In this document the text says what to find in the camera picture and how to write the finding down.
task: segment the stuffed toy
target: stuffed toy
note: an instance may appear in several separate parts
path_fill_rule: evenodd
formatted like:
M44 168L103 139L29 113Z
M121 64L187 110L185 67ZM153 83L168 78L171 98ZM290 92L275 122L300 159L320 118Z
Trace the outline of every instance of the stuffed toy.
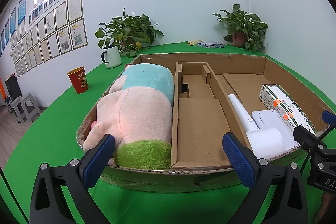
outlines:
M154 64L126 67L109 94L97 104L83 149L94 148L105 134L115 138L109 165L170 169L174 81L170 70Z

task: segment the cardboard compartment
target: cardboard compartment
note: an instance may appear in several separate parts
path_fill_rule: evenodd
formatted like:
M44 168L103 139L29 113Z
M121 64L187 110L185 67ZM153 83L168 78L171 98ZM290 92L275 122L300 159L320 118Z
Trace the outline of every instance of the cardboard compartment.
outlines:
M251 114L266 109L259 99L261 85L278 84L300 106L318 131L326 126L321 119L322 112L333 112L302 82L266 57L209 53L149 54L141 55L132 62L138 63L165 66L178 83L174 91L172 169L106 167L101 179L120 187L179 193L239 184L236 174L230 172L232 169L222 153L219 140L231 131L244 145L249 146L249 143L228 94L236 94ZM77 131L80 147L97 118L96 111L97 103ZM270 160L276 165L288 165L305 155L300 147L296 147Z
M243 145L250 146L229 98L209 64L178 62L175 69L178 96L174 100L172 168L229 167L222 148L223 135L233 131Z

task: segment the black cabinet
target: black cabinet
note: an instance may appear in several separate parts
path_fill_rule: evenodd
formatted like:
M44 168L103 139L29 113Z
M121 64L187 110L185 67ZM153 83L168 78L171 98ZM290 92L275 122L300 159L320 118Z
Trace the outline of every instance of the black cabinet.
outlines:
M6 87L9 92L9 96L14 101L17 97L22 97L22 92L20 90L19 84L17 82L17 78L15 75L12 75L8 80L6 80Z

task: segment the blue poster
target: blue poster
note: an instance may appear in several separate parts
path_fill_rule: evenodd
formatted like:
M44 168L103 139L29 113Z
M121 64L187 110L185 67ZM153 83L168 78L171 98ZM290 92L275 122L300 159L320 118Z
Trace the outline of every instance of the blue poster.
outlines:
M12 36L13 33L15 33L15 17L16 17L16 6L13 12L11 12L10 14L10 36Z
M18 20L19 25L26 17L26 2L27 0L20 0L19 1L19 8L18 8Z
M5 50L5 33L3 29L1 33L1 45L2 45L2 51L4 51Z
M9 20L7 20L5 25L5 36L6 36L6 44L9 42Z

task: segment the green table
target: green table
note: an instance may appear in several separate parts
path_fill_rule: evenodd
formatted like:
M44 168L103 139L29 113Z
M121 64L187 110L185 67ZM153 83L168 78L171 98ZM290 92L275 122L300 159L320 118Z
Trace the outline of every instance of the green table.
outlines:
M243 49L225 46L221 49L206 49L186 45L185 42L153 46L142 53L168 52L227 52L251 54ZM11 155L5 175L21 204L24 212L29 216L30 199L37 170L41 163L48 162L50 166L65 165L73 158L81 158L83 151L76 142L76 131L85 115L95 104L102 93L130 62L122 58L122 65L113 69L106 69L104 64L96 67L87 74L88 91L76 94L73 87L65 91L39 117L23 136ZM280 64L294 74L305 85L313 90L334 111L336 106L314 85L305 80L293 70ZM326 143L336 146L336 137L330 134ZM300 166L303 159L297 161ZM310 165L305 169L303 179L306 180ZM322 191L305 185L310 213L310 222L320 205ZM226 223L241 204L248 189L242 185L228 188L209 190L195 193L146 193L128 190L107 184L101 180L90 189L90 193L105 216L111 223ZM25 223L14 201L9 195L4 182L0 180L0 193L20 223ZM68 189L64 194L75 220L83 223ZM260 223L266 213L273 191L270 191L262 210L255 221Z

